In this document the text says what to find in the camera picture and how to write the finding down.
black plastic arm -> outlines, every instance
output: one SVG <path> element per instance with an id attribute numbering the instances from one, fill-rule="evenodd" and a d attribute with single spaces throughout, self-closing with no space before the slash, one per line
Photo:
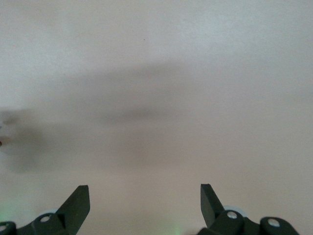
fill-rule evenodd
<path id="1" fill-rule="evenodd" d="M 276 217 L 254 223 L 236 211 L 226 211 L 211 185 L 201 185 L 201 211 L 207 228 L 198 235 L 299 235 L 287 221 Z"/>
<path id="2" fill-rule="evenodd" d="M 37 217 L 16 228 L 12 221 L 0 223 L 0 235 L 75 235 L 90 211 L 88 186 L 79 186 L 55 213 Z"/>

black plastic part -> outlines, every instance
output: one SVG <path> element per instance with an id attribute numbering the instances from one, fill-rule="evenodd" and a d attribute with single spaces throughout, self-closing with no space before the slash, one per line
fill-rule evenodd
<path id="1" fill-rule="evenodd" d="M 15 235 L 16 225 L 12 221 L 0 222 L 0 227 L 5 226 L 5 229 L 0 232 L 0 235 Z"/>
<path id="2" fill-rule="evenodd" d="M 2 127 L 0 126 L 0 129 L 1 129 Z M 0 141 L 0 147 L 2 146 L 2 142 Z"/>
<path id="3" fill-rule="evenodd" d="M 213 225 L 210 227 L 210 230 L 215 231 L 223 235 L 237 235 L 241 234 L 244 230 L 244 218 L 241 214 L 236 213 L 237 218 L 229 218 L 227 213 L 230 211 L 224 211 L 220 214 L 219 217 L 215 220 Z"/>
<path id="4" fill-rule="evenodd" d="M 201 212 L 209 228 L 214 220 L 224 211 L 219 198 L 211 185 L 201 185 Z"/>
<path id="5" fill-rule="evenodd" d="M 1 222 L 6 228 L 0 235 L 75 235 L 89 211 L 88 186 L 79 186 L 56 213 L 43 214 L 19 229 L 14 222 Z"/>
<path id="6" fill-rule="evenodd" d="M 225 211 L 211 185 L 201 185 L 201 211 L 207 225 L 198 235 L 299 235 L 287 221 L 276 217 L 265 217 L 260 224 L 248 218 L 243 218 L 236 211 L 236 218 L 231 218 Z M 279 227 L 269 224 L 269 219 L 275 219 Z"/>
<path id="7" fill-rule="evenodd" d="M 279 227 L 274 227 L 268 223 L 269 219 L 275 219 L 279 222 Z M 277 217 L 264 217 L 260 222 L 261 230 L 266 235 L 299 235 L 293 226 L 287 221 Z"/>
<path id="8" fill-rule="evenodd" d="M 77 234 L 90 211 L 88 186 L 79 186 L 61 205 L 56 214 L 69 235 Z"/>

white wall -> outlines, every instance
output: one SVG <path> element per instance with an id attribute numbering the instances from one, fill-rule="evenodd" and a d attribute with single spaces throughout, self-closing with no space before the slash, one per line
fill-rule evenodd
<path id="1" fill-rule="evenodd" d="M 79 234 L 195 234 L 200 184 L 310 234 L 313 2 L 2 1 L 0 220 L 82 184 Z"/>

